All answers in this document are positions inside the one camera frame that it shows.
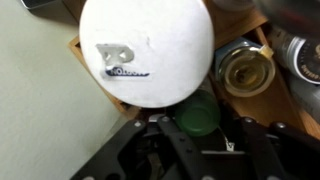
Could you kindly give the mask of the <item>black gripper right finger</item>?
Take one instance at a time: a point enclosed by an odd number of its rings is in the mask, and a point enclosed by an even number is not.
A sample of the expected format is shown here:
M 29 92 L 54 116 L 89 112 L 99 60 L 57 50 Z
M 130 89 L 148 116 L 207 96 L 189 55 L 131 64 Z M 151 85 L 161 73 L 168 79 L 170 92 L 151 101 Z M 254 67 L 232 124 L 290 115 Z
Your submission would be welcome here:
M 320 180 L 320 140 L 275 121 L 268 127 L 249 117 L 236 120 L 255 180 Z

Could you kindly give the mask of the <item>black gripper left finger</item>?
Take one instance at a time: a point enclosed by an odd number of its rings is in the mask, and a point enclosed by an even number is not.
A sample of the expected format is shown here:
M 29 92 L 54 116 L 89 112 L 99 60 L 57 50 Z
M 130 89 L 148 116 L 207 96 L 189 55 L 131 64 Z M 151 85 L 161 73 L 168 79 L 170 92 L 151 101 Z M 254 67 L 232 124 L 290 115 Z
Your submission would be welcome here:
M 70 180 L 214 180 L 192 139 L 162 114 L 126 122 Z

